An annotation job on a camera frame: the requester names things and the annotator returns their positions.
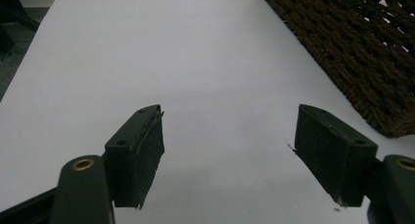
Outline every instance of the brown wicker basket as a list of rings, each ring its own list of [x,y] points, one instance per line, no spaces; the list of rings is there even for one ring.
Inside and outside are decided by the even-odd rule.
[[[415,0],[266,0],[354,108],[415,134]]]

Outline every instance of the woven texture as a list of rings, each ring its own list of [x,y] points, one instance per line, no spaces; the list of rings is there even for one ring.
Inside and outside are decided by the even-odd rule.
[[[415,134],[415,0],[266,0],[367,122]]]

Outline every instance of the white table surface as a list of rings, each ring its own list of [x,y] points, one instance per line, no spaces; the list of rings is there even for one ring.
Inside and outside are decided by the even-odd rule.
[[[101,155],[161,104],[165,154],[144,208],[116,223],[367,223],[338,208],[293,145],[298,105],[336,115],[378,158],[415,157],[351,107],[264,0],[56,0],[0,104],[0,210]]]

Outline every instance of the wicker basket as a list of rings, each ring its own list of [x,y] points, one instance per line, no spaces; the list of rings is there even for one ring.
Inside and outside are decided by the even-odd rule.
[[[266,0],[367,122],[415,134],[415,0]]]

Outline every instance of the screw hole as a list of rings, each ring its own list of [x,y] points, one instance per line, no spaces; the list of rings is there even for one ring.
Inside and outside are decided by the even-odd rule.
[[[84,158],[81,160],[78,160],[72,165],[72,169],[76,171],[85,170],[87,168],[90,168],[94,164],[94,159],[92,158]]]
[[[125,140],[116,141],[116,144],[119,145],[119,146],[125,145],[126,143],[127,143],[127,141],[125,141]]]
[[[359,144],[359,145],[363,145],[364,141],[363,140],[354,140],[354,143]]]
[[[415,170],[415,162],[409,159],[399,158],[396,163],[409,170]]]

